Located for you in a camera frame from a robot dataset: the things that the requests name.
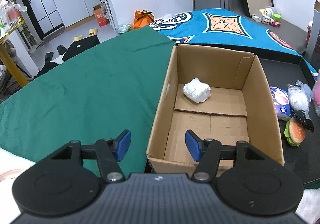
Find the orange gift bag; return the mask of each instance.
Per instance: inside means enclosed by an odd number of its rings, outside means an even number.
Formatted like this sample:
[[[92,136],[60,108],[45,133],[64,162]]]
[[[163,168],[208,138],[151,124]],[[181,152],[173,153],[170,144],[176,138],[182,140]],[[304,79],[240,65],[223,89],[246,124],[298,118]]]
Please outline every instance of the orange gift bag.
[[[152,15],[152,12],[148,12],[146,10],[136,11],[134,14],[133,28],[140,29],[154,21],[155,17]]]

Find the green lid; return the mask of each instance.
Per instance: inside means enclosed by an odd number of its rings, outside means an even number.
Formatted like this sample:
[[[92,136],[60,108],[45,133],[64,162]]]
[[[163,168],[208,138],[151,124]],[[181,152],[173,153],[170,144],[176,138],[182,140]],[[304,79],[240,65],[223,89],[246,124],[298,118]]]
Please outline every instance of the green lid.
[[[275,19],[276,21],[280,21],[280,20],[281,20],[281,15],[275,13],[275,14],[273,15],[273,19]]]

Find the blue gripper pad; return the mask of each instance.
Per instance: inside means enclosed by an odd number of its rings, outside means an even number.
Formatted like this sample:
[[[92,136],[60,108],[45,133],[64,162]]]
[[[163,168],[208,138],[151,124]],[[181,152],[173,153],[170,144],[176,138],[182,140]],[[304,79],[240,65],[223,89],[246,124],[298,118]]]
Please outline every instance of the blue gripper pad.
[[[117,150],[115,151],[115,158],[117,161],[122,161],[127,153],[131,143],[131,132],[124,130],[115,140],[114,145]]]
[[[191,132],[189,132],[189,130],[186,131],[185,142],[186,142],[186,146],[187,146],[188,151],[191,154],[193,160],[198,162],[201,159],[201,152],[200,152],[199,142],[198,142],[198,140],[196,140],[196,137],[199,140],[200,140],[200,138],[198,136],[194,137],[192,135],[192,133],[193,133],[193,131],[191,131]]]

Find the blue blanket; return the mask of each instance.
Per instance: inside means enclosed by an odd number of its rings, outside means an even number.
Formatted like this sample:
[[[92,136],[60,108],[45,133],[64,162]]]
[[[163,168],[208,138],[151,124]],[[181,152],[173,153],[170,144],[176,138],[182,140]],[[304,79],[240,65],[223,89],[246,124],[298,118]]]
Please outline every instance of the blue blanket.
[[[246,17],[224,9],[206,9],[180,14],[149,25],[176,43],[209,43],[258,47],[300,55],[281,40],[272,27],[266,29]],[[314,77],[317,71],[306,61]]]

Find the green tablecloth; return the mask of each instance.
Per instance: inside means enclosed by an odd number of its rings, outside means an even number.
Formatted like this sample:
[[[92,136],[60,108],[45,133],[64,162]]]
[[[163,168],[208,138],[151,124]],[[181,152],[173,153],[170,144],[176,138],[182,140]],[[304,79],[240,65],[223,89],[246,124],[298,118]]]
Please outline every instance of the green tablecloth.
[[[92,144],[129,129],[120,166],[126,176],[143,172],[173,45],[145,26],[50,70],[0,105],[0,147],[37,162],[70,140]],[[85,166],[97,173],[95,162]]]

